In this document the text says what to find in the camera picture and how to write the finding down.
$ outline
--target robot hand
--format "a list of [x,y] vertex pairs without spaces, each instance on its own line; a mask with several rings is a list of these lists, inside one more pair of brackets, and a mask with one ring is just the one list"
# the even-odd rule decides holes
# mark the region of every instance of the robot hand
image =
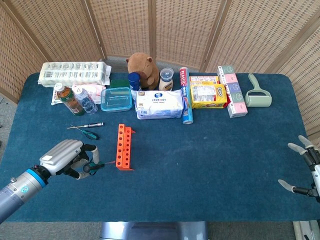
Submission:
[[[92,152],[91,161],[86,151]],[[75,170],[82,166],[83,172]],[[40,158],[40,165],[34,165],[17,178],[12,177],[11,183],[0,189],[0,224],[43,189],[51,176],[63,173],[83,179],[104,166],[99,162],[99,151],[95,145],[69,139],[58,143]]]
[[278,182],[288,191],[297,194],[307,195],[309,197],[315,197],[317,202],[320,203],[319,190],[320,190],[320,152],[319,149],[306,139],[304,136],[299,135],[299,140],[304,144],[304,147],[298,146],[294,143],[288,143],[288,147],[296,152],[298,152],[304,159],[305,163],[308,165],[314,183],[311,188],[296,187],[288,184],[282,179],[278,179]]

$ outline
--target wet wipes package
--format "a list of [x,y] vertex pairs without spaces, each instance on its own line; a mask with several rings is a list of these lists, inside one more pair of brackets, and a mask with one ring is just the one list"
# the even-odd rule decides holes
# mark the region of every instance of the wet wipes package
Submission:
[[181,118],[185,107],[181,90],[138,91],[135,111],[138,119]]

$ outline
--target woven room divider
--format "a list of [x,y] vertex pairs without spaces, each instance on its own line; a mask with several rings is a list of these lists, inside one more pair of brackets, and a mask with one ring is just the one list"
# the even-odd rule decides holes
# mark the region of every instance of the woven room divider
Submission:
[[47,61],[98,61],[146,52],[215,72],[281,73],[308,135],[320,131],[320,0],[0,1],[0,93],[17,103]]

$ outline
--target stacked boxes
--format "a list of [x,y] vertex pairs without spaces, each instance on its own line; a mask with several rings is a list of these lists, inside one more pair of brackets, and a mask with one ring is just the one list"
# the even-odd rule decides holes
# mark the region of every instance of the stacked boxes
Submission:
[[227,106],[230,118],[243,117],[248,113],[234,68],[230,65],[218,66],[219,81],[224,84],[230,103]]

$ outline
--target cling film box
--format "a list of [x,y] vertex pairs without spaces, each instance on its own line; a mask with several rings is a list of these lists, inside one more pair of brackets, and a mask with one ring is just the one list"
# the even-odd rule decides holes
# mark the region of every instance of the cling film box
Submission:
[[222,109],[227,102],[226,88],[223,84],[206,82],[190,86],[193,109]]

